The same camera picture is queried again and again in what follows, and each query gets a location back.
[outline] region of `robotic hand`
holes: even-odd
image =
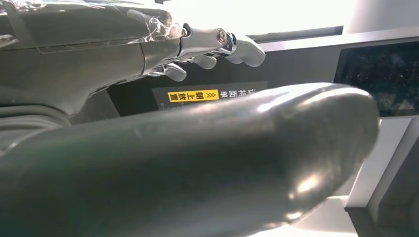
[[[165,10],[125,1],[6,0],[0,26],[0,104],[42,105],[65,117],[114,84],[184,80],[174,63],[211,69],[226,57],[256,67],[265,58],[248,37],[181,26]]]

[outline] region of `black panel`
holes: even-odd
[[[380,115],[419,115],[419,42],[344,49],[335,82],[376,99]]]
[[[260,67],[253,68],[245,64],[232,64],[224,58],[219,58],[217,66],[211,70],[204,70],[195,64],[181,65],[187,71],[188,76],[184,81],[176,82],[167,77],[145,77],[125,84],[111,86],[108,89],[109,95],[115,104],[120,116],[128,116],[158,110],[153,94],[153,88],[194,86],[209,84],[227,84],[238,82],[262,82],[267,81],[268,88],[275,88],[283,85],[283,82],[275,76],[276,57],[271,52],[267,53],[266,60]],[[261,75],[261,72],[269,70],[268,75]]]

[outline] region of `clear plastic film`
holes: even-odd
[[[0,0],[0,48],[69,51],[178,39],[161,4],[121,0]]]

